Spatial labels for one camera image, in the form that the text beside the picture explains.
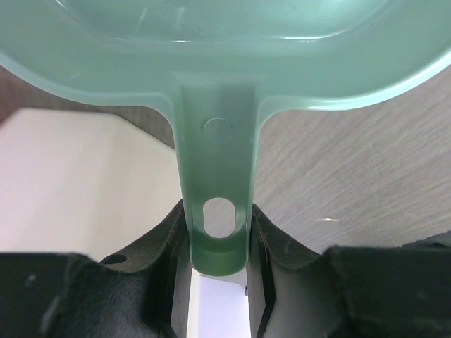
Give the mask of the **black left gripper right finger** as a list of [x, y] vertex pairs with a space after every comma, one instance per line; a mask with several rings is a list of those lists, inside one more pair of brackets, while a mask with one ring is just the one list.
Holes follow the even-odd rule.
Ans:
[[253, 337], [449, 337], [450, 234], [318, 254], [252, 212]]

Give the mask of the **green dustpan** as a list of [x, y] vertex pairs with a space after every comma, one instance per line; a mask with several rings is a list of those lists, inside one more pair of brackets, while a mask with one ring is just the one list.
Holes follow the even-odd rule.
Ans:
[[53, 95], [170, 123], [190, 260], [243, 269], [259, 131], [346, 111], [450, 64], [449, 1], [2, 1], [1, 65]]

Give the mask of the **white translucent waste bin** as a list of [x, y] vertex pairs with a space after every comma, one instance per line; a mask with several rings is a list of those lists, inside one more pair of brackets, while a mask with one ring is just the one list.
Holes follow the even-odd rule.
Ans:
[[[1, 255], [102, 261], [181, 200], [175, 153], [124, 120], [21, 109], [1, 126]], [[192, 269], [185, 337], [248, 337], [243, 286]]]

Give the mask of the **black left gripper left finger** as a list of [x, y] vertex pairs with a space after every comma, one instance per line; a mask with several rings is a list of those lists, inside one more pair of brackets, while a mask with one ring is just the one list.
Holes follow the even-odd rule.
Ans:
[[192, 268], [182, 204], [96, 262], [1, 255], [2, 337], [185, 337]]

